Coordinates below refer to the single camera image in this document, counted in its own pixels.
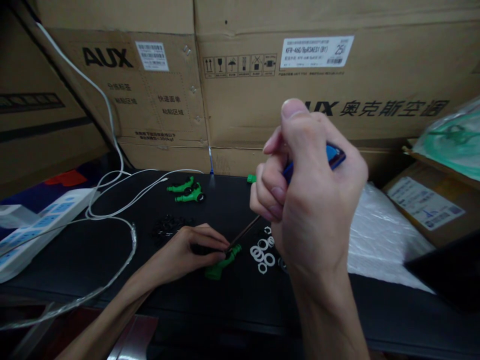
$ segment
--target green plastic fitting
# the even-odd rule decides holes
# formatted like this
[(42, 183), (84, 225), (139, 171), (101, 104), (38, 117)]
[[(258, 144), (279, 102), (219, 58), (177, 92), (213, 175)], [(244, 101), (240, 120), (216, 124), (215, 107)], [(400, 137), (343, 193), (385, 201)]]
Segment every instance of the green plastic fitting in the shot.
[(190, 176), (190, 178), (186, 178), (186, 183), (183, 185), (172, 185), (167, 187), (166, 190), (172, 193), (184, 193), (185, 191), (188, 191), (187, 189), (192, 188), (194, 181), (194, 177)]
[(199, 182), (195, 184), (193, 190), (188, 195), (177, 196), (175, 198), (176, 203), (188, 203), (191, 201), (195, 201), (197, 203), (201, 203), (205, 200), (205, 194), (202, 192), (202, 186)]
[(246, 178), (246, 182), (249, 183), (249, 184), (256, 183), (257, 182), (257, 177), (255, 175), (250, 174)]
[(220, 280), (223, 269), (235, 260), (235, 256), (237, 256), (240, 250), (242, 250), (242, 246), (240, 244), (232, 247), (231, 251), (229, 252), (230, 256), (228, 258), (205, 269), (205, 277), (210, 280)]

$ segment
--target power strip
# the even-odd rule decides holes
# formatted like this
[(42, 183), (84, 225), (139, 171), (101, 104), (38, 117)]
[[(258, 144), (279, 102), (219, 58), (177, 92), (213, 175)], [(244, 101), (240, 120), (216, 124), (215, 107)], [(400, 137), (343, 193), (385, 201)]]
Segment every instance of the power strip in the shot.
[[(50, 229), (65, 225), (85, 209), (98, 191), (91, 188), (70, 190), (48, 205), (38, 215), (40, 219), (31, 226), (21, 227), (0, 241), (0, 254), (9, 248), (27, 242), (29, 239)], [(20, 245), (0, 257), (0, 284), (17, 276), (32, 259), (60, 232), (62, 228), (39, 236)]]

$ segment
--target hand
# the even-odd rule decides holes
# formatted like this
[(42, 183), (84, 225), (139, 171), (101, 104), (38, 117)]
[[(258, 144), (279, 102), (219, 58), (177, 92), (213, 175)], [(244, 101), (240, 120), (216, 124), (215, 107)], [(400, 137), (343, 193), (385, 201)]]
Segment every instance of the hand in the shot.
[[(327, 141), (346, 154), (335, 171)], [(359, 151), (324, 114), (290, 99), (263, 152), (270, 157), (257, 168), (250, 208), (273, 222), (275, 246), (292, 279), (298, 275), (308, 285), (339, 271), (347, 275), (350, 226), (368, 177)], [(282, 172), (289, 161), (294, 171), (287, 186)]]
[[(191, 249), (193, 244), (218, 251), (195, 255)], [(229, 244), (223, 235), (206, 223), (196, 227), (184, 226), (137, 270), (129, 279), (127, 288), (138, 297), (194, 270), (215, 265), (225, 259), (223, 251)]]

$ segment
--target aux logo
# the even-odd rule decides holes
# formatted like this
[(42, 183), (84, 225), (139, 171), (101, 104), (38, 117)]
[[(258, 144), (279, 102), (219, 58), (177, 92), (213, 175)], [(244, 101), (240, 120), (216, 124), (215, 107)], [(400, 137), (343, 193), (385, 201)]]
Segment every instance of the aux logo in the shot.
[(85, 64), (90, 66), (90, 64), (97, 64), (98, 66), (106, 66), (107, 68), (122, 68), (126, 65), (128, 68), (133, 68), (134, 66), (127, 60), (127, 49), (121, 49), (119, 51), (113, 47), (106, 48), (106, 54), (109, 57), (109, 61), (105, 58), (102, 50), (99, 47), (95, 47), (95, 53), (88, 47), (84, 47), (83, 57), (85, 58)]

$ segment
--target screwdriver handle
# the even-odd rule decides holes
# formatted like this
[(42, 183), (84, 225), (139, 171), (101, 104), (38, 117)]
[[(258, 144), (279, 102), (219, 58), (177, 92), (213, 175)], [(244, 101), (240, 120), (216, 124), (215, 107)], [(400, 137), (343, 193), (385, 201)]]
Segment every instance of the screwdriver handle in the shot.
[[(344, 151), (331, 143), (326, 143), (326, 157), (328, 158), (328, 164), (330, 169), (334, 170), (338, 165), (340, 165), (345, 158), (347, 157)], [(292, 175), (294, 174), (294, 163), (293, 161), (283, 170), (283, 177), (286, 180), (287, 184), (290, 184), (292, 180)]]

